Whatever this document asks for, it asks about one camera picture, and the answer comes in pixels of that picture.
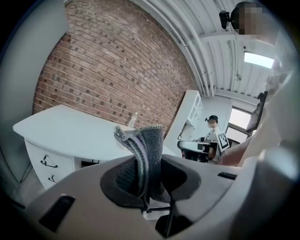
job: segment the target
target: gray cloth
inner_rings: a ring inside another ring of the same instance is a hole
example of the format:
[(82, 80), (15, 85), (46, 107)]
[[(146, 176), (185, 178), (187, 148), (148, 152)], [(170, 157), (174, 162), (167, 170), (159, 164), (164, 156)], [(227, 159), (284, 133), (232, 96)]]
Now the gray cloth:
[(148, 204), (149, 197), (169, 203), (171, 197), (161, 183), (160, 177), (163, 126), (142, 127), (130, 131), (123, 131), (117, 126), (114, 136), (135, 155), (138, 165), (138, 196), (143, 197)]

